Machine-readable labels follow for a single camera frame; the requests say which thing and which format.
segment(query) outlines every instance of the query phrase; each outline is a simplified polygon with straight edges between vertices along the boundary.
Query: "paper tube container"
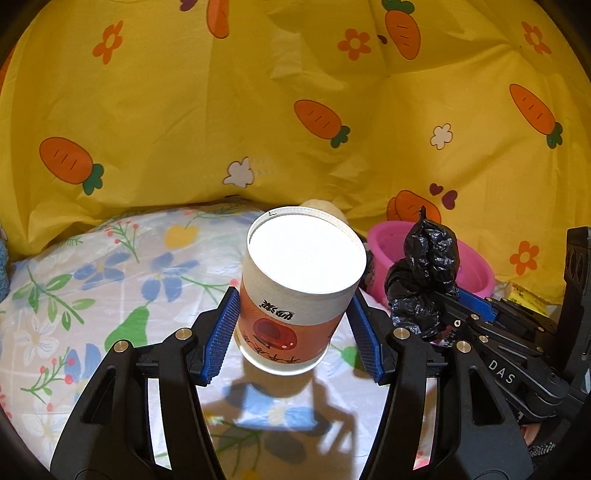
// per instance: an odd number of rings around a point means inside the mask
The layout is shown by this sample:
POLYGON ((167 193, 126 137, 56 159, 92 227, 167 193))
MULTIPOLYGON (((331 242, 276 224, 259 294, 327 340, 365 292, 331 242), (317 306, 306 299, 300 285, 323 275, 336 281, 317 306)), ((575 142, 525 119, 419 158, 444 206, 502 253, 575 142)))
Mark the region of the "paper tube container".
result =
POLYGON ((235 338, 244 357, 266 372, 314 368, 365 270, 359 237, 332 215, 282 207, 248 231, 235 338))

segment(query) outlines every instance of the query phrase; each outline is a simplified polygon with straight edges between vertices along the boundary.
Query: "beige plush toy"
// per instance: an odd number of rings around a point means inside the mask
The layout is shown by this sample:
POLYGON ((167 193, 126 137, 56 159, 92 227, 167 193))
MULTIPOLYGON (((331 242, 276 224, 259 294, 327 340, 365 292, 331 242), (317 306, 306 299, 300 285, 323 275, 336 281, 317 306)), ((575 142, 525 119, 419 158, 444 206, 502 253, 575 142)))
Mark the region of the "beige plush toy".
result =
POLYGON ((301 207, 309 207, 315 208, 316 210, 322 210, 334 217, 337 217, 339 220, 342 220, 347 225, 349 224, 347 217, 343 212, 341 212, 332 202, 327 202, 326 200, 317 200, 311 199, 306 200, 304 203, 300 205, 301 207))

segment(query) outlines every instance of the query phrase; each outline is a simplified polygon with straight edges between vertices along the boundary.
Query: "yellow fabric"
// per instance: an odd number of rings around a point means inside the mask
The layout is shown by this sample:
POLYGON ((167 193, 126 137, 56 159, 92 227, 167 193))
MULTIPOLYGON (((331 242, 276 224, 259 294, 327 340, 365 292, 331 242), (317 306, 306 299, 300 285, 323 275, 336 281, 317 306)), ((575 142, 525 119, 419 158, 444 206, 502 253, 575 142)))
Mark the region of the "yellow fabric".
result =
POLYGON ((38 15, 0 96, 13 256, 146 206, 318 198, 364 233, 422 197, 498 278, 560 298, 566 230, 591 222, 591 85, 535 2, 226 7, 52 0, 38 15), (512 84, 547 106, 523 99, 539 131, 512 84), (56 155, 89 182, 60 180, 56 155))

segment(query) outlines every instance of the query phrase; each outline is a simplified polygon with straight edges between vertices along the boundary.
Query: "blue knitted object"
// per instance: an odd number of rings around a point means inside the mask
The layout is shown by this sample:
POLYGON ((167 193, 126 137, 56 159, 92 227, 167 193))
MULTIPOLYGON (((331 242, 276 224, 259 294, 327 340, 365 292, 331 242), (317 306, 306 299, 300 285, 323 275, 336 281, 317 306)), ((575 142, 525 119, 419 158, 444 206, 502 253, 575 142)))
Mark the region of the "blue knitted object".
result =
POLYGON ((6 249, 6 245, 0 239, 0 301, 4 300, 8 297, 8 273, 6 272, 6 267, 8 265, 8 250, 6 249))

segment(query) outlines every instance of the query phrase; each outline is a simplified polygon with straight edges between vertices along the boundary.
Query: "pink bowl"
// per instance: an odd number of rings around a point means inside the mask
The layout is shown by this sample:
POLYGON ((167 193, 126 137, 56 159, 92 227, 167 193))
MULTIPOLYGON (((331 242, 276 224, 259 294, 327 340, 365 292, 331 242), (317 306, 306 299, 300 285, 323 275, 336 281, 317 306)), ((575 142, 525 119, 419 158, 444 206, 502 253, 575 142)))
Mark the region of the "pink bowl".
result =
MULTIPOLYGON (((388 269, 404 258, 404 239, 412 222, 382 222, 368 232, 368 246, 374 254, 374 275, 368 285, 368 293, 384 306, 388 300, 384 292, 384 281, 388 269)), ((457 284, 480 298, 489 297, 495 288, 495 275, 486 260, 473 248, 457 241, 460 251, 460 270, 457 284)))

